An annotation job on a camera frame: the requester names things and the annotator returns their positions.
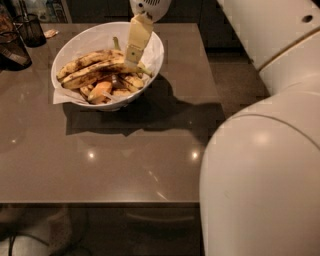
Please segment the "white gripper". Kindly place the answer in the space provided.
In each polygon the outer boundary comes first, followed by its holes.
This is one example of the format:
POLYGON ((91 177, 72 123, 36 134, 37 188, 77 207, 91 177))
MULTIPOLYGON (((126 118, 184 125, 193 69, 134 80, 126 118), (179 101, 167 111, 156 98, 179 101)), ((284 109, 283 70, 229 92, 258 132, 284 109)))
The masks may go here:
POLYGON ((137 66, 153 32, 153 23, 159 21, 169 10, 172 0, 129 0, 135 15, 129 26, 125 62, 137 66))

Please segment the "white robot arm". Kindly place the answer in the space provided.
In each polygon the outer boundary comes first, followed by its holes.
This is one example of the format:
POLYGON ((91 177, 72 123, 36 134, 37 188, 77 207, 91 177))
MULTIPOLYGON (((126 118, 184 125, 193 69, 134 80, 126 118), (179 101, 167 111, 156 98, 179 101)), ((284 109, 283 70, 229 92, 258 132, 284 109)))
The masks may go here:
POLYGON ((319 0, 217 0, 269 91, 202 159, 205 256, 320 256, 319 0))

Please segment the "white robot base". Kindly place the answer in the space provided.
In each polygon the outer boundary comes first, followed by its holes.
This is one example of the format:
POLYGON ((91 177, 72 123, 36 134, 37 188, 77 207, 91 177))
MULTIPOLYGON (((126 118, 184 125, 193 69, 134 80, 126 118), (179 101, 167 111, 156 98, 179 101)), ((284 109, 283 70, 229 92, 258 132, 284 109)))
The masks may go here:
POLYGON ((0 210, 1 243, 6 256, 65 256, 72 246, 69 209, 4 205, 0 210))

